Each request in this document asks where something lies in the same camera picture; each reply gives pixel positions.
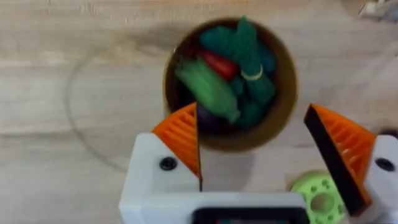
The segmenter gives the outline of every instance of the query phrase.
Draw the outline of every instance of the wooden table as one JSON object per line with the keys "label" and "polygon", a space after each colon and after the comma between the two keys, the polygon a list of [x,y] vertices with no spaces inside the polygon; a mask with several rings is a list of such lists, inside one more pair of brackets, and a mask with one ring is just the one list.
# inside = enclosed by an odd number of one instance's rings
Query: wooden table
{"label": "wooden table", "polygon": [[0,223],[120,223],[136,134],[164,117],[162,71],[201,22],[247,15],[286,43],[298,71],[292,119],[269,144],[202,150],[205,190],[284,191],[325,169],[303,115],[310,102],[371,130],[396,126],[398,28],[341,0],[3,0]]}

